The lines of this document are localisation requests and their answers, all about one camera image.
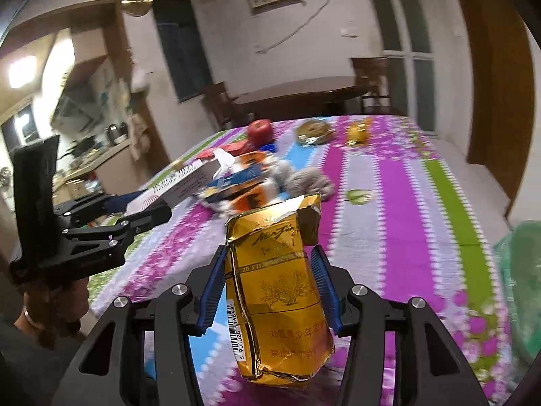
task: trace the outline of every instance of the gray stuffed animal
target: gray stuffed animal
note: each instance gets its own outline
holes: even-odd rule
[[[285,181],[285,189],[291,197],[319,192],[323,201],[327,201],[334,194],[331,179],[318,168],[304,168],[291,174]]]

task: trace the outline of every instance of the door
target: door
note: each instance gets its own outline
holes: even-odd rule
[[[389,58],[392,104],[424,131],[436,130],[434,55],[420,0],[372,0],[383,55]]]
[[[483,164],[510,198],[526,165],[535,81],[524,22],[509,0],[460,0],[473,64],[468,163]]]

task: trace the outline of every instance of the kitchen counter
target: kitchen counter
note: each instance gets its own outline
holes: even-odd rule
[[[86,175],[86,174],[94,171],[96,168],[98,168],[100,165],[104,164],[111,157],[117,155],[124,148],[127,148],[129,146],[130,142],[131,142],[131,139],[126,139],[124,142],[121,142],[118,145],[112,146],[111,148],[109,148],[106,152],[104,152],[98,158],[92,160],[90,163],[87,163],[85,166],[77,169],[77,171],[75,171],[75,172],[67,175],[66,177],[64,177],[64,182],[69,182],[70,180],[79,179],[83,175]]]

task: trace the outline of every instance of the window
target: window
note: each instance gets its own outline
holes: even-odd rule
[[[7,152],[16,146],[26,145],[40,136],[34,122],[32,107],[27,105],[2,124],[2,135]]]
[[[436,129],[434,55],[419,0],[372,0],[389,57],[393,105],[424,131]]]
[[[153,0],[152,8],[179,102],[213,83],[190,0]]]

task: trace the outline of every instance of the gold cigarette pack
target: gold cigarette pack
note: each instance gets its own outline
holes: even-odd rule
[[[229,332],[244,378],[304,387],[333,353],[304,246],[317,244],[321,198],[307,195],[227,223]]]

